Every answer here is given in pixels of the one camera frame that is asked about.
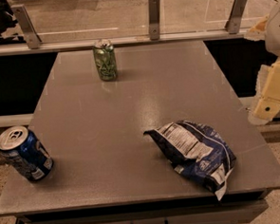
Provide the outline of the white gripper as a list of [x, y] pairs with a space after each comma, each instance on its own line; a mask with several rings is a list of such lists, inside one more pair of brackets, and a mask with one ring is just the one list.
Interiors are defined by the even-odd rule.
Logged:
[[269, 53], [278, 58], [271, 66], [261, 65], [255, 85], [255, 96], [249, 107], [249, 123], [266, 124], [280, 112], [280, 2], [249, 28], [244, 35], [249, 41], [264, 41]]

